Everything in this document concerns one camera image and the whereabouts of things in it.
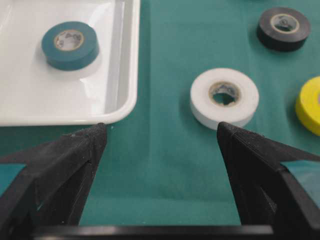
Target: teal tape on gripper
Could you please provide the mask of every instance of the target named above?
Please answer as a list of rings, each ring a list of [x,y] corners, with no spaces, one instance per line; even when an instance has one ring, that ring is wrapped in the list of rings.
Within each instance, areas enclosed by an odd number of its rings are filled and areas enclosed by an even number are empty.
[[[82,69],[91,64],[99,54],[97,34],[83,22],[64,22],[44,35],[42,50],[47,62],[56,69]]]

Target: green cloth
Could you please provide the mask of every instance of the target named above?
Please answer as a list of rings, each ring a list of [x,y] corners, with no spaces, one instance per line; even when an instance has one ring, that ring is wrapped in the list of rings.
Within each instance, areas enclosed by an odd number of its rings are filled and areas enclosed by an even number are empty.
[[[256,27],[266,9],[304,13],[312,34],[296,52],[266,49]],[[216,132],[194,118],[189,92],[218,67],[247,74],[260,104],[247,129],[313,154],[319,137],[296,117],[303,84],[320,75],[320,22],[314,0],[142,0],[138,101],[108,127],[82,225],[238,225]],[[81,127],[0,128],[0,153],[29,147]]]
[[[25,166],[25,164],[0,163],[0,197]]]
[[[282,162],[320,208],[320,162],[300,160]]]

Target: white tray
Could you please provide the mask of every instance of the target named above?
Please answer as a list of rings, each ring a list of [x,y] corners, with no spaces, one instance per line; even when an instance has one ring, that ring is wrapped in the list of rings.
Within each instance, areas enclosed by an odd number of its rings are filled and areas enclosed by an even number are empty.
[[[89,66],[57,70],[41,40],[68,21],[95,29]],[[0,0],[0,126],[91,125],[125,118],[137,100],[140,0]]]

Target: white tape roll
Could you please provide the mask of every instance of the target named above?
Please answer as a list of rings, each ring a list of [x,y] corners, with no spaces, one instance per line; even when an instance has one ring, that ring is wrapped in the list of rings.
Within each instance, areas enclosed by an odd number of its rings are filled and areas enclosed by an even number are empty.
[[[215,68],[202,73],[193,82],[190,95],[193,115],[213,130],[217,130],[220,122],[245,126],[259,104],[259,92],[253,81],[229,68]],[[217,95],[225,95],[233,101],[220,103],[214,98]]]

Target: yellow tape roll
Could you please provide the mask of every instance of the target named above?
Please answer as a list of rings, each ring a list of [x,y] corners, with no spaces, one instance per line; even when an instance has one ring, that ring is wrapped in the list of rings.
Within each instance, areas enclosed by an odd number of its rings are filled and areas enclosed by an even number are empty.
[[[320,136],[320,76],[312,78],[302,87],[295,112],[307,129]]]

